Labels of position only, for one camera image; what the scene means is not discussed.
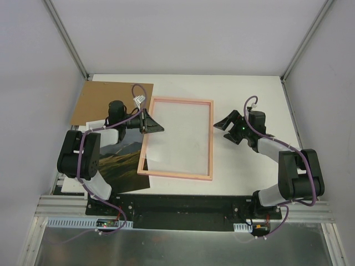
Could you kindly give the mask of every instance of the wooden picture frame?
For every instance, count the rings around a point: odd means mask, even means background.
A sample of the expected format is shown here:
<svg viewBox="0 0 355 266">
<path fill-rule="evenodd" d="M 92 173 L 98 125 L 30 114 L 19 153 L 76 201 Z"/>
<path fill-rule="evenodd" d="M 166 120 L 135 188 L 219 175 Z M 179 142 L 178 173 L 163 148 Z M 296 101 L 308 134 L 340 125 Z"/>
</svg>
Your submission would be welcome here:
<svg viewBox="0 0 355 266">
<path fill-rule="evenodd" d="M 161 176 L 161 177 L 175 177 L 186 178 L 193 180 L 208 180 L 213 178 L 213 100 L 199 100 L 199 99 L 184 99 L 184 98 L 169 98 L 169 97 L 155 97 L 152 96 L 149 106 L 149 114 L 154 118 L 154 107 L 156 103 L 178 103 L 178 104 L 195 104 L 209 106 L 209 129 L 208 129 L 208 160 L 207 160 L 207 175 L 200 175 L 194 173 L 178 173 L 169 171 L 153 171 L 145 170 L 144 165 L 146 161 L 146 151 L 148 147 L 149 134 L 145 134 L 143 138 L 142 149 L 140 153 L 137 173 L 140 175 Z"/>
</svg>

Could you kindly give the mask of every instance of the white wall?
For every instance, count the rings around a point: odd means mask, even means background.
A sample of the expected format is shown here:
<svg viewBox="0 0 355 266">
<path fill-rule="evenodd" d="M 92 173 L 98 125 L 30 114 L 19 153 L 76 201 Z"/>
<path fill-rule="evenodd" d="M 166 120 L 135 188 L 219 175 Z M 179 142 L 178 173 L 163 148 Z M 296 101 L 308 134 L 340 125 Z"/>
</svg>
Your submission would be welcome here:
<svg viewBox="0 0 355 266">
<path fill-rule="evenodd" d="M 16 265 L 83 79 L 40 0 L 0 8 L 0 264 Z"/>
<path fill-rule="evenodd" d="M 302 143 L 318 152 L 350 265 L 355 265 L 355 2 L 336 1 L 286 81 Z"/>
<path fill-rule="evenodd" d="M 281 75 L 325 0 L 53 0 L 98 74 Z"/>
</svg>

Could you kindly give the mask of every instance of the cardboard sheet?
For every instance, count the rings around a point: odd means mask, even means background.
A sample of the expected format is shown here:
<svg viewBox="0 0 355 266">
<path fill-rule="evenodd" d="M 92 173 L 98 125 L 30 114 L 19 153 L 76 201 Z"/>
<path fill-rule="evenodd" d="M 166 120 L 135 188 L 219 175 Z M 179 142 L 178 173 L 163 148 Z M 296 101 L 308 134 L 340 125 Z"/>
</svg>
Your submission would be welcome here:
<svg viewBox="0 0 355 266">
<path fill-rule="evenodd" d="M 131 87 L 134 83 L 86 81 L 70 121 L 71 125 L 85 125 L 86 122 L 105 119 L 111 101 L 120 100 L 127 106 L 127 112 L 135 108 Z M 141 84 L 147 92 L 146 106 L 150 104 L 153 84 Z M 138 86 L 135 95 L 142 95 Z"/>
</svg>

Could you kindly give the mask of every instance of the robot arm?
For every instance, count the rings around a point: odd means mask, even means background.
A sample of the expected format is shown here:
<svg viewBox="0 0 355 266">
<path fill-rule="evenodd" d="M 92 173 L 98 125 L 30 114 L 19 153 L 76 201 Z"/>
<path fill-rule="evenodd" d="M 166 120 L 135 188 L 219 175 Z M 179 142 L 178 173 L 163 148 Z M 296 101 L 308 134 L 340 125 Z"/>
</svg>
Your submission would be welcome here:
<svg viewBox="0 0 355 266">
<path fill-rule="evenodd" d="M 132 114 L 126 113 L 126 107 L 121 101 L 112 101 L 109 104 L 108 113 L 109 116 L 105 120 L 106 126 L 115 125 L 132 117 Z M 164 128 L 150 117 L 147 110 L 143 109 L 139 116 L 128 120 L 126 123 L 113 129 L 92 132 L 86 136 L 80 178 L 82 178 L 83 184 L 102 200 L 109 199 L 112 188 L 98 171 L 100 148 L 121 142 L 125 136 L 126 129 L 139 129 L 142 134 L 164 131 Z M 76 178 L 77 175 L 79 146 L 83 135 L 81 131 L 69 130 L 59 154 L 58 172 L 65 174 L 69 178 Z"/>
<path fill-rule="evenodd" d="M 274 142 L 270 139 L 260 137 L 254 133 L 245 119 L 248 119 L 251 126 L 262 134 L 266 134 L 265 113 L 248 109 L 248 117 L 242 117 L 238 111 L 233 110 L 226 118 L 214 125 L 215 128 L 226 130 L 230 123 L 233 127 L 224 137 L 235 144 L 246 139 L 249 147 L 255 152 L 266 155 L 278 163 L 278 182 L 274 186 L 255 191 L 255 206 L 258 208 L 276 206 L 280 203 L 295 199 L 307 199 L 312 197 L 310 180 L 306 173 L 298 173 L 298 170 L 305 170 L 305 164 L 301 157 L 286 146 Z M 310 166 L 313 182 L 315 184 L 316 195 L 324 194 L 324 182 L 322 172 L 318 162 L 317 153 L 314 150 L 300 150 L 306 157 Z"/>
</svg>

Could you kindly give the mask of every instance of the white table surface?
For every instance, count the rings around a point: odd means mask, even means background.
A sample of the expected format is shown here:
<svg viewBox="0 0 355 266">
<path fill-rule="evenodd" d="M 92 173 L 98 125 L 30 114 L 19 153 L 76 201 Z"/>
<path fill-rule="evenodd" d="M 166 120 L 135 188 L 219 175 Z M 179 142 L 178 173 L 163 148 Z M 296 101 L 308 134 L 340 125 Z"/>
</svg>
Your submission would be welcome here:
<svg viewBox="0 0 355 266">
<path fill-rule="evenodd" d="M 214 122 L 225 118 L 233 109 L 242 113 L 245 100 L 251 95 L 257 95 L 257 110 L 266 114 L 266 132 L 298 146 L 277 76 L 96 74 L 93 81 L 153 83 L 154 96 L 211 99 L 214 101 Z M 277 183 L 277 163 L 255 153 L 248 147 L 246 140 L 239 145 L 233 144 L 223 137 L 225 133 L 214 129 L 213 181 L 150 176 L 150 188 L 132 193 L 251 195 L 256 190 Z"/>
</svg>

